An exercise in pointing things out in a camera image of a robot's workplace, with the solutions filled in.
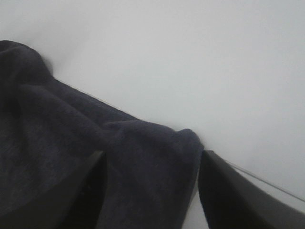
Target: white wall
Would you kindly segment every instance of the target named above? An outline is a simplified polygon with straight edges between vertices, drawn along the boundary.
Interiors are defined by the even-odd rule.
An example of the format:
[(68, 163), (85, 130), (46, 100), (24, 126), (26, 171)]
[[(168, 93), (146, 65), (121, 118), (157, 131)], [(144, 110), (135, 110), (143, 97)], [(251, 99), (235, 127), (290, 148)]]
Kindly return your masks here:
[(0, 1), (0, 38), (305, 198), (305, 1)]

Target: dark fabric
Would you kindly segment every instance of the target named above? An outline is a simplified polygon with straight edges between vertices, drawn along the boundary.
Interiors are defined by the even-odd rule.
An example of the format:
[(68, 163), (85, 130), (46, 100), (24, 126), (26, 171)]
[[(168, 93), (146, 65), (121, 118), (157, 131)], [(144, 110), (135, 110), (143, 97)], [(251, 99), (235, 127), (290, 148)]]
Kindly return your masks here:
[[(45, 205), (23, 214), (96, 150), (105, 152), (107, 163), (88, 172), (94, 182), (85, 181), (77, 199), (65, 195), (74, 202), (64, 201), (69, 212)], [(7, 229), (8, 215), (34, 222), (43, 210), (61, 212), (44, 229), (180, 229), (202, 150), (191, 130), (175, 132), (114, 109), (54, 79), (33, 49), (0, 42), (0, 228)], [(88, 207), (93, 219), (79, 217), (72, 225), (94, 201), (90, 194), (97, 202)]]

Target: white surface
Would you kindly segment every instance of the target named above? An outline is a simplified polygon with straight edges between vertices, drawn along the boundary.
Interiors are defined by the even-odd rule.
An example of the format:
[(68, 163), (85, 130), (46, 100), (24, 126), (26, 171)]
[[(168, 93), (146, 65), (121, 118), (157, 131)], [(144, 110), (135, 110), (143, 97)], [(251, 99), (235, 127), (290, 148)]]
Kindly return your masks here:
[(54, 76), (305, 198), (305, 1), (0, 1)]

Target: navy blue cloth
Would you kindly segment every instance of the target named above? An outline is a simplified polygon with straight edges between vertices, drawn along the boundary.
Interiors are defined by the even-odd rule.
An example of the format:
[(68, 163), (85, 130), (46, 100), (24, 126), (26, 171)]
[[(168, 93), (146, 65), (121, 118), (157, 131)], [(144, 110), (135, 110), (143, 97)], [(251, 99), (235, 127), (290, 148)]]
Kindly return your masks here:
[[(85, 181), (70, 210), (44, 227), (69, 228), (75, 220), (65, 219), (78, 208), (96, 219), (73, 228), (181, 228), (203, 150), (194, 132), (138, 120), (57, 81), (35, 50), (16, 42), (0, 42), (0, 93), (0, 228), (1, 217), (56, 193), (95, 151), (106, 162), (88, 176), (91, 188)], [(102, 204), (86, 209), (81, 193)]]

